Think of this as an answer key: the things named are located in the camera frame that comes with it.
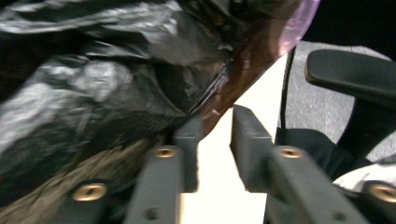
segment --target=brass screw hole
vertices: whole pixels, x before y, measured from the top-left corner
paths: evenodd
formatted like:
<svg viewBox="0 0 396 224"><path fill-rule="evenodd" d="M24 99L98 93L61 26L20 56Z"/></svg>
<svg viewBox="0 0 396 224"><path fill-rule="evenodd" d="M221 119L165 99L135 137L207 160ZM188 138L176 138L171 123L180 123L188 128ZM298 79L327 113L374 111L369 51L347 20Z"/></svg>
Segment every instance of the brass screw hole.
<svg viewBox="0 0 396 224"><path fill-rule="evenodd" d="M386 185L372 185L370 192L377 198L388 202L396 203L396 189L388 187Z"/></svg>
<svg viewBox="0 0 396 224"><path fill-rule="evenodd" d="M73 193L73 199L79 202L95 201L107 193L107 187L104 184L84 185Z"/></svg>
<svg viewBox="0 0 396 224"><path fill-rule="evenodd" d="M161 148L155 152L158 158L170 158L176 155L176 152L171 148Z"/></svg>
<svg viewBox="0 0 396 224"><path fill-rule="evenodd" d="M301 153L299 150L291 148L282 149L280 154L287 158L300 158L303 156L303 153Z"/></svg>

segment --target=chair armrest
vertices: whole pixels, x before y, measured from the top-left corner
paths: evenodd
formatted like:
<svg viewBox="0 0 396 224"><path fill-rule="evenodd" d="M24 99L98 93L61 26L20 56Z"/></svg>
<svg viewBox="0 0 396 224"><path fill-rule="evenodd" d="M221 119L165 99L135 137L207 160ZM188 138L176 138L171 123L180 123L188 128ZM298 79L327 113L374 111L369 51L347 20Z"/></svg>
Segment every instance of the chair armrest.
<svg viewBox="0 0 396 224"><path fill-rule="evenodd" d="M396 63L393 62L322 49L309 54L305 79L313 85L396 108Z"/></svg>

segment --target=white floor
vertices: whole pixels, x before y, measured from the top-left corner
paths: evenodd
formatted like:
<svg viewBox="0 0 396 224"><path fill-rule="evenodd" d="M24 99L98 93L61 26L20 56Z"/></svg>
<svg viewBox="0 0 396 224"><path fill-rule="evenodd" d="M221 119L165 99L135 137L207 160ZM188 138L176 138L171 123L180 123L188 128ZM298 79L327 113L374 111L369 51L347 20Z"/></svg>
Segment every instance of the white floor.
<svg viewBox="0 0 396 224"><path fill-rule="evenodd" d="M283 57L236 102L253 110L272 136L276 133L285 65ZM262 223L266 195L245 191L229 148L232 113L230 109L198 147L199 189L182 195L180 223Z"/></svg>

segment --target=gray fabric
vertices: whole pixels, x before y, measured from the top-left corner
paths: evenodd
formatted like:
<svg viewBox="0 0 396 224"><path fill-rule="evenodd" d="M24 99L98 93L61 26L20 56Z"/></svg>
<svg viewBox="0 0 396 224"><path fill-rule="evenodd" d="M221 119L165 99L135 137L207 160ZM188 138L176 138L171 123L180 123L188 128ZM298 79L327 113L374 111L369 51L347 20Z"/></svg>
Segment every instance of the gray fabric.
<svg viewBox="0 0 396 224"><path fill-rule="evenodd" d="M354 98L336 91L313 86L305 81L304 68L308 54L317 49L340 49L389 59L364 47L339 47L335 45L300 42L295 51L290 70L287 128L306 128L326 134L334 143L347 126ZM396 133L382 141L367 157L376 161L396 151Z"/></svg>

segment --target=chair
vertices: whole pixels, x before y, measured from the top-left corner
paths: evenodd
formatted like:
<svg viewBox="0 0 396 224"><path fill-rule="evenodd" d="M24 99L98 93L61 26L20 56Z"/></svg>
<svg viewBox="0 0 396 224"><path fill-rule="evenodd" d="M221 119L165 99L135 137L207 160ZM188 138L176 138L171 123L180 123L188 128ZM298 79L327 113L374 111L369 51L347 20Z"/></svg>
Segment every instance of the chair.
<svg viewBox="0 0 396 224"><path fill-rule="evenodd" d="M331 178L370 164L367 154L396 130L396 63L358 53L323 49L306 62L305 79L356 98L349 122L335 144L315 130L281 128L278 145L306 150Z"/></svg>

